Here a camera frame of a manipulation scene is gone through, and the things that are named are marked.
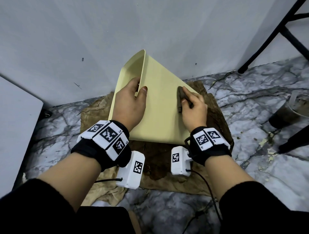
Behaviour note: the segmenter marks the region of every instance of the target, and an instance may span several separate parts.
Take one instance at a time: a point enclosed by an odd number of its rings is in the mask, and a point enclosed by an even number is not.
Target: floor
[[[225,116],[235,141],[234,160],[264,184],[288,208],[309,211],[309,146],[287,154],[275,153],[278,145],[309,119],[282,130],[268,118],[298,89],[309,93],[309,62],[303,57],[254,67],[240,75],[221,73],[202,80]],[[66,157],[76,143],[80,112],[95,98],[50,108],[53,116],[37,124],[25,162],[27,178],[34,178]],[[94,205],[106,206],[105,202]],[[157,190],[128,190],[119,206],[133,210],[143,233],[182,233],[197,211],[186,233],[218,233],[219,221],[210,197]]]

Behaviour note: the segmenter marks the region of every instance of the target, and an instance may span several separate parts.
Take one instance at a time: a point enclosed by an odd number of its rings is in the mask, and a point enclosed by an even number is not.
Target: black sleeve
[[[308,218],[307,212],[290,211],[255,181],[243,182],[229,189],[222,196],[219,207],[223,219],[221,233],[240,231],[244,227],[250,227],[248,232],[299,227],[301,219]]]
[[[2,220],[35,219],[36,216],[57,219],[57,222],[75,216],[72,206],[48,183],[31,179],[0,199]]]

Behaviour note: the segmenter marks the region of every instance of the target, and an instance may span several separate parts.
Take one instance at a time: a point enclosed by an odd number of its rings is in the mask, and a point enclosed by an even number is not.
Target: brown rag
[[[207,126],[217,129],[231,145],[234,146],[228,125],[212,94],[208,94],[201,81],[187,83],[197,93],[204,96],[208,105]],[[114,93],[99,98],[81,112],[81,132],[85,131],[99,120],[107,120]],[[164,191],[183,192],[188,194],[210,195],[205,182],[196,174],[173,176],[171,174],[171,150],[177,145],[155,142],[130,140],[131,150],[145,155],[145,164],[140,187]],[[191,168],[199,172],[210,184],[205,167],[193,162]],[[118,168],[109,168],[99,175],[100,179],[115,178]],[[117,205],[123,198],[126,188],[117,187],[114,181],[95,183],[87,194],[82,205],[89,206],[96,200],[106,201],[112,206]]]

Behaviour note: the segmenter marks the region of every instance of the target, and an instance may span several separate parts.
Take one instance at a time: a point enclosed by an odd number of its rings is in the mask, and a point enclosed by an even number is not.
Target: yellow curved board
[[[146,110],[142,121],[130,132],[130,140],[184,145],[190,134],[181,113],[177,112],[177,87],[185,86],[191,92],[196,91],[141,50],[121,69],[115,93],[139,76],[139,89],[148,87]],[[114,101],[115,95],[108,119],[112,118]]]

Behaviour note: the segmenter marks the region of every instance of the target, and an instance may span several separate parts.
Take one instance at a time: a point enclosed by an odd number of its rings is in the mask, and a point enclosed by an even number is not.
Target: cup
[[[309,95],[295,90],[268,121],[273,127],[280,129],[305,118],[309,118]]]

